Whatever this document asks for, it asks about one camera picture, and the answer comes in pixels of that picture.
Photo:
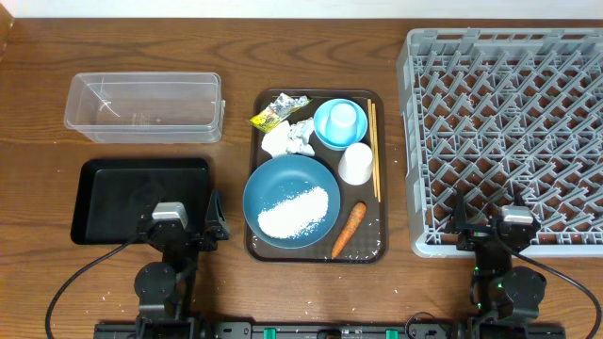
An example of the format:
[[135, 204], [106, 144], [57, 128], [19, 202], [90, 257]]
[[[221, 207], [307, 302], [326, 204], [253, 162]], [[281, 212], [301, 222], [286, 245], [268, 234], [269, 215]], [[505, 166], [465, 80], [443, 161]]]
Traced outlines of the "light blue bowl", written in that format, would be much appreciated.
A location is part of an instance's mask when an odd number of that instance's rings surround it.
[[[328, 120], [329, 113], [335, 105], [340, 104], [340, 103], [348, 103], [348, 104], [352, 105], [356, 111], [356, 116], [357, 116], [355, 139], [353, 140], [352, 143], [350, 143], [348, 145], [344, 145], [344, 146], [333, 145], [325, 137], [325, 125]], [[368, 128], [367, 114], [365, 113], [365, 111], [363, 110], [363, 108], [361, 106], [359, 106], [358, 104], [356, 104], [355, 102], [353, 102], [351, 100], [332, 99], [332, 100], [329, 100], [329, 101], [325, 102], [324, 104], [322, 104], [316, 111], [315, 116], [314, 116], [314, 127], [315, 127], [315, 134], [317, 135], [318, 139], [327, 148], [334, 150], [334, 151], [344, 151], [351, 144], [357, 143], [364, 138], [364, 136], [367, 132], [367, 128]]]

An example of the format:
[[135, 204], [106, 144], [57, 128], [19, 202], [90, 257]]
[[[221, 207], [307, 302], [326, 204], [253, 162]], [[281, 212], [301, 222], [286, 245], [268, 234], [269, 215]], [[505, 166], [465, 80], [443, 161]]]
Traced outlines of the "dark blue plate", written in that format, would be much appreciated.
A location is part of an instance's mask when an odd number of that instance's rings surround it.
[[[310, 233], [277, 239], [260, 230], [257, 218], [262, 211], [315, 186], [326, 190], [329, 206], [325, 218]], [[249, 178], [243, 195], [245, 219], [254, 235], [273, 247], [286, 250], [306, 248], [322, 239], [334, 227], [340, 206], [340, 189], [332, 173], [317, 160], [296, 154], [270, 159], [257, 168]]]

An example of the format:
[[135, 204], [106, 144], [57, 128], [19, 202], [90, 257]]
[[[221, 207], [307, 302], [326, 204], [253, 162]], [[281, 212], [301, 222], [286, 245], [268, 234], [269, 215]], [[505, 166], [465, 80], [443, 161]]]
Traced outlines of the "white rice pile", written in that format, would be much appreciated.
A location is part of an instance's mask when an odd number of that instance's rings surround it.
[[271, 238], [295, 238], [316, 228], [325, 218], [328, 206], [328, 193], [315, 186], [262, 211], [257, 222], [260, 230]]

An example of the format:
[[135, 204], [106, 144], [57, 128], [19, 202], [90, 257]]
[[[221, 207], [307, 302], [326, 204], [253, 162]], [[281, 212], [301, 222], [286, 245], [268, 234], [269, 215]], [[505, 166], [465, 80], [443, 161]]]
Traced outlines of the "wooden chopstick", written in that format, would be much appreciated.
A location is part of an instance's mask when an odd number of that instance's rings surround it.
[[376, 106], [372, 102], [372, 122], [373, 122], [373, 136], [374, 136], [374, 146], [375, 146], [375, 160], [376, 160], [376, 178], [377, 178], [377, 188], [378, 188], [378, 202], [381, 202], [381, 188], [380, 188], [380, 166], [379, 166], [379, 152], [378, 152], [378, 136], [377, 136], [377, 126], [376, 126]]
[[374, 146], [372, 117], [373, 117], [372, 101], [371, 101], [371, 99], [367, 99], [367, 120], [368, 120], [369, 143], [370, 143], [371, 156], [372, 156], [373, 191], [374, 191], [375, 197], [378, 198], [378, 188], [377, 188], [377, 178], [376, 178], [375, 146]]

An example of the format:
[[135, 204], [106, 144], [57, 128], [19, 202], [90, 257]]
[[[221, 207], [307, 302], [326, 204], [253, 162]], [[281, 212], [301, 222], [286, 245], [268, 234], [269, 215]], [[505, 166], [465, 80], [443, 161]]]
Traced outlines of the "light blue cup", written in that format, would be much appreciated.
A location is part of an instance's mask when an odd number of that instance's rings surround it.
[[325, 125], [325, 137], [333, 145], [344, 146], [353, 142], [356, 136], [356, 111], [348, 103], [335, 105]]

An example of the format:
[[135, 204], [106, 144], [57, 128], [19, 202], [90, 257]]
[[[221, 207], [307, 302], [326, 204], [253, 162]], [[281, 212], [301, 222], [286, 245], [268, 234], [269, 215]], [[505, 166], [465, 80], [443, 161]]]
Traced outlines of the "white pink cup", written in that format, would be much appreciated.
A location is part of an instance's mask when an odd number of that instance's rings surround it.
[[372, 176], [373, 153], [365, 143], [353, 143], [343, 153], [338, 164], [340, 178], [352, 186], [366, 183]]

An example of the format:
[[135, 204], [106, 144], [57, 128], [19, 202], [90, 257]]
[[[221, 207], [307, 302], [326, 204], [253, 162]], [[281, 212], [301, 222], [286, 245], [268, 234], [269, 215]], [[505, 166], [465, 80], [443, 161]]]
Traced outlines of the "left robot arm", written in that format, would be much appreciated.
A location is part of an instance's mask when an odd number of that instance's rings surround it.
[[160, 202], [137, 226], [139, 240], [162, 253], [144, 266], [134, 288], [139, 298], [136, 338], [211, 338], [212, 326], [190, 310], [199, 254], [230, 238], [217, 191], [209, 195], [202, 222], [190, 221], [180, 202]]

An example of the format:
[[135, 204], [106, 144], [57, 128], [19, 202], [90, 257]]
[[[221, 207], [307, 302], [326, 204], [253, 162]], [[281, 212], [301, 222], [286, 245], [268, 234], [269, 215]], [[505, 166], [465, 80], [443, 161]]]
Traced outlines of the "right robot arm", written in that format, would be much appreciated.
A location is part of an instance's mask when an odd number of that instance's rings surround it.
[[478, 312], [455, 325], [453, 338], [527, 338], [528, 324], [539, 315], [546, 278], [526, 266], [514, 266], [512, 256], [530, 245], [540, 228], [522, 198], [496, 207], [486, 223], [468, 219], [464, 193], [456, 193], [447, 234], [458, 236], [456, 249], [475, 254], [470, 302]]

